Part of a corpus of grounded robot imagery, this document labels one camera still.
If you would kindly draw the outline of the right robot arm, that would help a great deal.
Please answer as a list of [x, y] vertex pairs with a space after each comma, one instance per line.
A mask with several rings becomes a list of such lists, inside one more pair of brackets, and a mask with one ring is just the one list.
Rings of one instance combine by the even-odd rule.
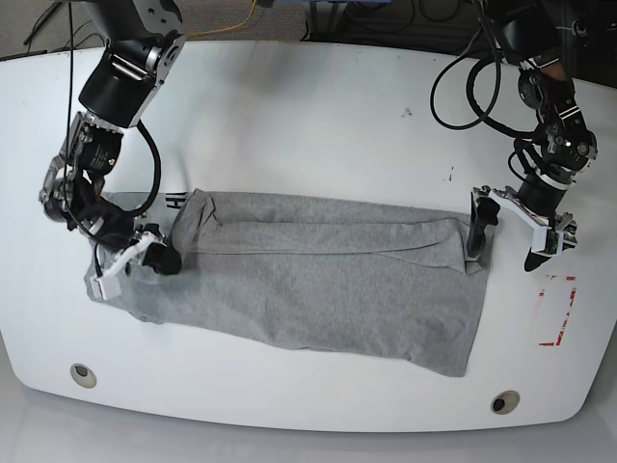
[[[180, 9], [173, 1], [86, 1], [83, 7], [105, 47], [78, 97], [83, 111], [67, 115], [66, 138], [50, 162], [40, 203], [50, 220], [114, 255], [109, 268], [95, 270], [97, 278], [124, 270], [133, 259], [157, 274], [176, 275], [179, 252], [156, 225], [137, 221], [154, 203], [162, 177], [159, 149], [141, 117], [186, 42]], [[144, 202], [126, 210], [104, 199], [102, 190], [129, 128], [148, 145], [153, 180]]]

